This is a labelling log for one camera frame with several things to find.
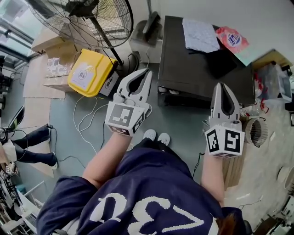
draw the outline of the fan grille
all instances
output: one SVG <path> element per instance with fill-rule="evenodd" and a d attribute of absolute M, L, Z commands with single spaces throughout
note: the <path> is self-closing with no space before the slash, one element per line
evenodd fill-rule
<path fill-rule="evenodd" d="M 133 15 L 127 0 L 28 2 L 31 12 L 46 27 L 84 47 L 119 46 L 130 37 L 133 30 Z"/>

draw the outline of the black table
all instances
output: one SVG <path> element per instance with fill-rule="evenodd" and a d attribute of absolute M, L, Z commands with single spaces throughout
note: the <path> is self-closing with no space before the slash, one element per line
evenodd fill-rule
<path fill-rule="evenodd" d="M 158 92 L 158 104 L 209 108 L 213 89 L 218 82 L 229 86 L 239 103 L 244 106 L 254 104 L 252 66 L 245 67 L 232 54 L 237 67 L 220 79 L 214 78 L 208 69 L 205 55 L 189 54 L 191 51 L 186 49 L 182 19 L 165 17 L 158 75 L 158 86 L 177 90 L 180 94 Z"/>

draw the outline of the floor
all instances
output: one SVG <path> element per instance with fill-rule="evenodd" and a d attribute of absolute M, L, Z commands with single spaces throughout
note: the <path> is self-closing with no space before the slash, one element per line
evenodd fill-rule
<path fill-rule="evenodd" d="M 143 133 L 147 129 L 155 129 L 158 134 L 167 132 L 171 136 L 171 148 L 187 163 L 190 171 L 194 169 L 199 152 L 203 152 L 206 146 L 202 136 L 203 124 L 210 111 L 186 107 L 158 107 L 157 105 L 157 77 L 158 64 L 150 64 L 153 71 L 153 81 L 148 103 L 153 107 L 151 116 L 144 121 L 135 134 L 132 143 L 135 145 L 142 139 Z M 26 69 L 24 69 L 21 79 L 13 84 L 13 88 L 7 96 L 7 106 L 3 111 L 3 123 L 8 123 L 14 113 L 24 103 L 23 86 Z M 54 185 L 62 175 L 81 175 L 84 167 L 75 158 L 86 165 L 94 156 L 92 147 L 85 143 L 73 123 L 73 111 L 77 100 L 81 96 L 76 93 L 67 93 L 64 100 L 52 99 L 50 109 L 50 124 L 58 132 L 56 155 L 59 159 L 59 168 L 54 171 L 54 178 L 44 175 L 29 164 L 19 162 L 20 180 L 27 190 L 45 181 L 38 190 L 34 192 L 34 197 L 39 201 L 45 201 L 52 192 Z M 108 100 L 98 99 L 97 107 L 107 104 Z M 83 98 L 76 108 L 74 116 L 78 124 L 81 119 L 90 113 L 95 104 L 94 98 Z M 271 107 L 266 117 L 270 134 L 275 132 L 276 137 L 268 140 L 261 148 L 248 146 L 248 152 L 238 186 L 229 188 L 226 192 L 225 204 L 227 206 L 238 207 L 240 205 L 252 204 L 261 197 L 261 202 L 244 207 L 243 217 L 255 228 L 260 219 L 265 215 L 273 214 L 274 210 L 280 209 L 287 195 L 281 184 L 276 181 L 276 175 L 281 166 L 293 166 L 293 138 L 294 129 L 289 125 L 288 112 L 283 109 L 283 104 L 269 104 Z M 99 110 L 90 128 L 83 132 L 86 140 L 90 141 L 98 150 L 103 141 L 103 121 L 105 119 L 106 107 Z M 81 127 L 89 124 L 90 117 L 86 118 Z M 105 141 L 110 137 L 110 131 L 105 128 Z M 52 133 L 51 149 L 54 149 L 55 133 Z M 202 160 L 196 170 L 194 180 L 200 181 L 202 172 Z"/>

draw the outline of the yellow container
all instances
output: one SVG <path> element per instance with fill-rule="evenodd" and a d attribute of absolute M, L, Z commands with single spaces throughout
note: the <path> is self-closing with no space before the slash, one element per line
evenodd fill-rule
<path fill-rule="evenodd" d="M 68 75 L 68 85 L 86 97 L 98 95 L 104 82 L 117 66 L 117 61 L 110 59 L 100 53 L 82 49 Z"/>

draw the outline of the white sneaker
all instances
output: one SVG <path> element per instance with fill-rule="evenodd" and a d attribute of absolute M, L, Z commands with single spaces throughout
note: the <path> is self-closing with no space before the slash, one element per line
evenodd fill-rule
<path fill-rule="evenodd" d="M 149 130 L 145 131 L 145 133 L 143 135 L 143 139 L 145 139 L 145 138 L 149 138 L 152 141 L 154 141 L 156 138 L 156 131 L 153 129 L 149 129 Z"/>
<path fill-rule="evenodd" d="M 51 167 L 51 169 L 52 169 L 52 170 L 56 170 L 56 169 L 58 168 L 58 160 L 57 160 L 57 157 L 56 157 L 55 153 L 53 153 L 53 154 L 54 154 L 54 156 L 55 156 L 55 158 L 56 158 L 56 163 L 55 163 L 54 166 Z"/>
<path fill-rule="evenodd" d="M 158 137 L 157 141 L 168 146 L 170 143 L 170 136 L 167 133 L 161 133 L 160 136 Z"/>

